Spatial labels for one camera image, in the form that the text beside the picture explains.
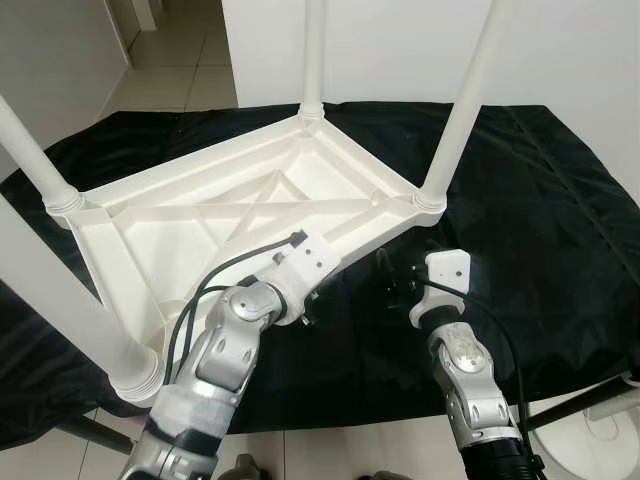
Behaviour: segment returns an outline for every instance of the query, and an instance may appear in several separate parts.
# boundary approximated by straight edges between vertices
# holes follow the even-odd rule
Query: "white stand base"
[[[417,190],[327,120],[296,115],[85,192],[67,221],[105,306],[161,352],[195,286],[224,260],[303,229],[327,239],[344,268],[437,223],[441,212],[414,205]],[[234,284],[273,253],[213,283]],[[197,318],[206,310],[203,301]]]
[[[547,465],[549,479],[638,478],[640,439],[632,413],[621,412],[594,422],[579,412],[537,429],[532,443]]]

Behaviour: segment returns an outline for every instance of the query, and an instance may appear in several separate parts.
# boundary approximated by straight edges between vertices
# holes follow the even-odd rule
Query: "metal bracket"
[[[469,291],[471,256],[464,250],[434,252],[425,258],[429,280],[453,288],[461,293]],[[462,314],[464,301],[444,290],[425,285],[424,296],[409,312],[411,324],[420,328],[420,317],[429,310],[443,305],[453,305]]]

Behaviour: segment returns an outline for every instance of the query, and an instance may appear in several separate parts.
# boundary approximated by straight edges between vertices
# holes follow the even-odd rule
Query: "floor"
[[[568,397],[558,397],[553,403]],[[541,408],[541,402],[531,405],[534,413]],[[142,418],[117,418],[103,410],[88,416],[132,438],[139,437],[144,422]],[[577,479],[563,473],[535,438],[533,444],[547,464],[549,480]],[[466,478],[445,416],[350,428],[228,435],[213,478],[231,468],[239,453],[251,453],[274,480],[351,480],[377,470],[395,471],[415,480]],[[123,454],[55,429],[31,444],[0,452],[3,478],[13,480],[115,480],[126,461]],[[636,478],[640,478],[640,465],[628,477]]]
[[[129,48],[132,68],[101,117],[118,110],[184,112],[237,107],[219,0],[165,0],[166,17]]]

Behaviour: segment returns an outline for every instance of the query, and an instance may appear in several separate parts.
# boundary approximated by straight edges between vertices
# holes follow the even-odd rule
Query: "black cable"
[[[529,458],[531,459],[531,461],[537,463],[539,461],[538,460],[539,457],[537,457],[533,453],[533,448],[531,447],[531,439],[529,438],[529,425],[528,425],[529,411],[525,401],[524,378],[522,375],[522,368],[520,366],[520,356],[518,355],[516,345],[513,339],[511,338],[511,335],[509,334],[507,329],[504,327],[502,322],[498,320],[498,317],[493,313],[493,311],[489,307],[487,307],[481,300],[478,300],[477,298],[471,295],[467,295],[466,293],[462,293],[454,288],[450,288],[450,287],[447,287],[446,285],[433,282],[428,278],[420,278],[419,280],[425,285],[429,285],[430,287],[437,288],[438,290],[442,290],[444,292],[450,293],[451,295],[455,295],[456,297],[460,297],[463,300],[466,300],[469,303],[472,303],[475,306],[479,307],[480,310],[482,310],[487,315],[487,317],[491,319],[491,321],[498,328],[498,330],[500,331],[504,339],[507,341],[507,345],[509,346],[509,351],[511,352],[513,367],[516,373],[516,383],[518,388],[518,398],[517,398],[518,416],[520,417],[520,431],[522,433],[522,441],[524,443],[524,447],[527,450],[527,454],[529,455]],[[538,467],[538,468],[539,469],[537,470],[536,473],[538,474],[539,478],[541,480],[546,480],[546,476],[544,475],[544,473],[542,473],[541,467]]]
[[[226,290],[227,288],[229,287],[226,285],[215,285],[213,287],[207,287],[202,291],[202,295],[200,295],[200,297],[203,297],[204,295],[211,292],[220,292],[220,291]],[[173,326],[173,331],[171,332],[171,339],[169,340],[169,348],[167,349],[167,368],[164,372],[164,381],[162,382],[163,385],[167,385],[171,381],[171,373],[173,370],[173,355],[175,354],[175,351],[176,351],[176,342],[178,341],[178,333],[180,332],[180,327],[182,327],[182,324],[184,322],[184,319],[187,316],[187,313],[189,313],[189,311],[192,310],[195,303],[196,303],[195,297],[191,298],[191,300],[187,302],[187,304],[184,306],[184,308],[180,312],[180,316],[178,316],[178,319],[176,320],[176,324]]]
[[[193,295],[193,298],[196,299],[196,303],[194,308],[189,310],[189,317],[187,319],[187,330],[185,332],[184,345],[182,347],[182,357],[180,358],[180,366],[178,368],[182,368],[182,365],[184,365],[184,362],[187,360],[187,356],[189,355],[189,350],[191,349],[191,337],[193,336],[193,326],[196,321],[196,310],[198,307],[197,299],[199,299],[202,296],[202,292],[206,288],[207,283],[209,283],[213,279],[213,277],[218,275],[220,272],[222,272],[223,270],[226,270],[229,267],[232,267],[233,265],[236,265],[237,263],[240,263],[251,257],[255,257],[256,255],[260,255],[261,253],[268,252],[269,250],[273,250],[274,248],[283,247],[290,243],[297,244],[301,240],[302,236],[306,238],[306,234],[304,234],[303,232],[292,233],[287,238],[284,238],[274,243],[270,243],[268,245],[264,245],[262,247],[255,248],[246,253],[238,255],[237,257],[233,257],[232,259],[227,260],[224,263],[221,263],[220,265],[218,265],[216,268],[214,268],[213,270],[211,270],[209,273],[205,275],[205,277],[202,279],[202,281],[198,285],[198,288],[196,289],[196,293],[194,293]]]

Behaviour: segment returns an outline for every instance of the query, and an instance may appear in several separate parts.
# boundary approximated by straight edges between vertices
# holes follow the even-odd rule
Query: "white pole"
[[[125,400],[150,406],[163,362],[136,342],[0,195],[0,276],[109,375]]]
[[[50,215],[60,216],[82,206],[82,195],[62,178],[2,95],[0,143],[38,189]]]
[[[424,184],[415,203],[424,210],[442,214],[447,207],[447,189],[456,171],[471,130],[482,106],[485,81],[491,74],[492,59],[504,41],[502,33],[512,17],[517,0],[493,0],[480,39]]]
[[[300,113],[309,119],[323,116],[325,0],[307,0],[304,40],[304,92]]]

